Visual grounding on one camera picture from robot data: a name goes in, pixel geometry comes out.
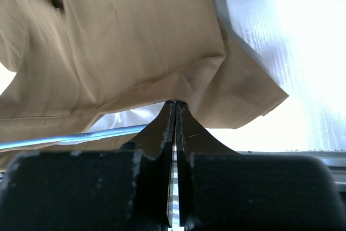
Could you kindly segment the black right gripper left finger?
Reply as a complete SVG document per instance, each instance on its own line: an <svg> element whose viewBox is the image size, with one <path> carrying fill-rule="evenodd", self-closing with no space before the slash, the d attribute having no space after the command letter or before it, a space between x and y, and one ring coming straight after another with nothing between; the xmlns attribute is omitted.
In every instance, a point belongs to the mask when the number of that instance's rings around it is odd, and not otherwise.
<svg viewBox="0 0 346 231"><path fill-rule="evenodd" d="M27 153L1 182L1 230L167 230L174 101L113 151Z"/></svg>

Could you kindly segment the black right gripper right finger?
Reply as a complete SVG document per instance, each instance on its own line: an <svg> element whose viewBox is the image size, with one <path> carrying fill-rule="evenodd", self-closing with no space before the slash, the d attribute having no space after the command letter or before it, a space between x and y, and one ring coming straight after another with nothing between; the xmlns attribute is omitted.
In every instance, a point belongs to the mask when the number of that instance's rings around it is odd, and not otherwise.
<svg viewBox="0 0 346 231"><path fill-rule="evenodd" d="M345 230L327 166L302 155L240 154L176 103L179 221L185 230Z"/></svg>

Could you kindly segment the blue wire hanger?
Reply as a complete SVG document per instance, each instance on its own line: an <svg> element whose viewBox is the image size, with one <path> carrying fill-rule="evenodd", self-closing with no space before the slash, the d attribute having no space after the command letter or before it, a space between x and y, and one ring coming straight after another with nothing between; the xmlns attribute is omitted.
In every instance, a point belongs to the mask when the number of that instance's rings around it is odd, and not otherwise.
<svg viewBox="0 0 346 231"><path fill-rule="evenodd" d="M94 124L89 130L83 133L50 135L47 137L25 138L21 140L1 142L1 150L18 150L31 148L41 144L57 143L58 145L78 144L83 141L95 141L106 137L118 137L127 134L138 134L148 126L145 124L135 124L131 126L122 126L119 124Z"/></svg>

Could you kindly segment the tan brown skirt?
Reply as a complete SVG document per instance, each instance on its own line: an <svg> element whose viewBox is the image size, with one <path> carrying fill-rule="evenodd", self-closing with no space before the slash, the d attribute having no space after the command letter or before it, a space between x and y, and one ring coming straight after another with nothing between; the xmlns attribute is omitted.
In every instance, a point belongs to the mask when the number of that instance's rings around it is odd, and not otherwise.
<svg viewBox="0 0 346 231"><path fill-rule="evenodd" d="M1 141L82 133L105 114L178 100L237 129L287 94L214 0L1 0Z"/></svg>

